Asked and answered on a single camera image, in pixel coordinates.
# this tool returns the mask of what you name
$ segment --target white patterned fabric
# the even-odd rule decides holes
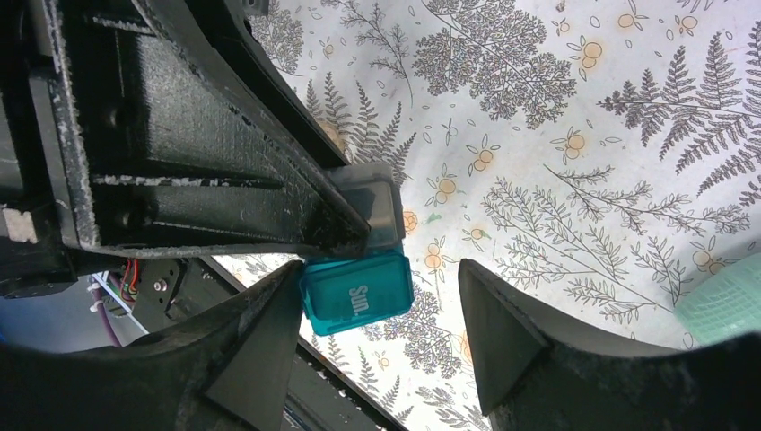
[[[489,429],[460,259],[685,349],[675,304],[757,251],[758,1],[271,0],[250,22],[349,160],[402,185],[412,311],[302,335],[409,429]],[[218,259],[251,285],[289,257]]]

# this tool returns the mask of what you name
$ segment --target green mesh object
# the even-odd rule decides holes
[[[702,345],[761,330],[761,253],[706,280],[674,313]]]

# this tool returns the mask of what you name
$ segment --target cable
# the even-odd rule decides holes
[[[134,261],[134,264],[133,264],[132,282],[129,284],[129,287],[127,288],[127,292],[131,296],[137,295],[137,288],[135,287],[135,284],[137,283],[137,273],[140,271],[140,269],[139,269],[139,267],[137,265],[137,259],[133,259],[133,261]]]
[[[111,322],[109,321],[109,315],[106,313],[106,307],[103,306],[103,295],[101,293],[101,287],[97,284],[94,284],[87,290],[89,290],[90,294],[92,295],[92,300],[95,302],[95,311],[101,316],[103,328],[105,328],[106,333],[109,334],[111,343],[115,347],[121,347],[121,341],[118,340],[117,333],[114,332],[114,328],[111,326]]]
[[[119,292],[119,296],[121,297],[122,300],[127,301],[129,303],[133,303],[135,301],[135,298],[133,298],[132,295],[129,295],[129,293],[127,293],[129,297],[125,297],[124,283],[119,281],[116,274],[112,272],[109,273],[109,282],[113,285],[111,286],[111,288],[114,290],[114,292],[117,292],[117,291]]]

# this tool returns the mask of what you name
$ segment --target red wire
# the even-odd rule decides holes
[[[137,289],[135,288],[135,284],[137,283],[137,273],[140,271],[138,265],[137,265],[137,259],[134,259],[135,261],[135,267],[133,270],[135,271],[132,274],[132,282],[129,283],[129,287],[127,288],[127,291],[130,295],[137,295]]]
[[[129,284],[130,287],[134,287],[137,282],[137,271],[137,259],[135,259],[135,274],[132,275],[132,283]]]
[[[126,298],[124,296],[124,284],[127,282],[127,274],[129,274],[129,270],[132,268],[132,260],[127,260],[127,268],[124,270],[124,278],[121,280],[121,286],[119,286],[119,296],[121,296],[121,299],[133,303],[135,300],[132,298]]]

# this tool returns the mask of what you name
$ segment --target clear plastic lid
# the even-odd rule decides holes
[[[401,194],[385,163],[345,166],[328,173],[346,201],[370,225],[368,250],[396,247],[404,238]]]

